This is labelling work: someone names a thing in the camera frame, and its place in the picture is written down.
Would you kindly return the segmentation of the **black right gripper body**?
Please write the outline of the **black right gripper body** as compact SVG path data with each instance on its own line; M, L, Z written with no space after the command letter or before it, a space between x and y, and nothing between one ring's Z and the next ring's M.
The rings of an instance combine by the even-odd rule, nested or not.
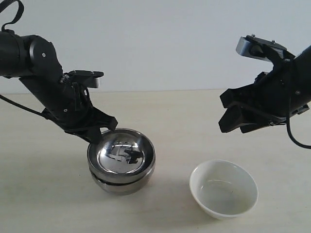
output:
M285 62L260 74L252 84L257 87L256 109L272 115L270 125L284 124L286 116L303 112L311 101L311 65Z

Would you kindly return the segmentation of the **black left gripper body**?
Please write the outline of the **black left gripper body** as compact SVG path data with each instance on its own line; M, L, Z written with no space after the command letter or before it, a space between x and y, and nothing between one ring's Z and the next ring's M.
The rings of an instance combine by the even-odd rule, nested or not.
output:
M64 131L94 126L91 123L93 104L88 88L71 83L63 72L22 76L19 80L44 106L44 118L53 121Z

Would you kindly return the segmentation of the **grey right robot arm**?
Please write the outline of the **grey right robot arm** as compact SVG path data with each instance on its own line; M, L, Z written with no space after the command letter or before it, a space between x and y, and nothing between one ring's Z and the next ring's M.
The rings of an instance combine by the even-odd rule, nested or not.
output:
M262 72L252 84L229 88L220 95L226 109L218 124L221 132L237 128L248 133L261 128L284 125L287 117L308 109L311 100L311 49L294 56L280 55L267 45L262 55L273 63L270 72Z

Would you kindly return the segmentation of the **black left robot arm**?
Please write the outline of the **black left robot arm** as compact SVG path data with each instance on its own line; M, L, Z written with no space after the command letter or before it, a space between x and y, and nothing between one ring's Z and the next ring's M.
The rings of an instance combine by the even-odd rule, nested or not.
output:
M98 144L101 128L114 130L113 116L93 106L89 88L98 86L101 71L64 73L54 45L38 35L0 34L0 74L18 78L43 104L38 115L89 143Z

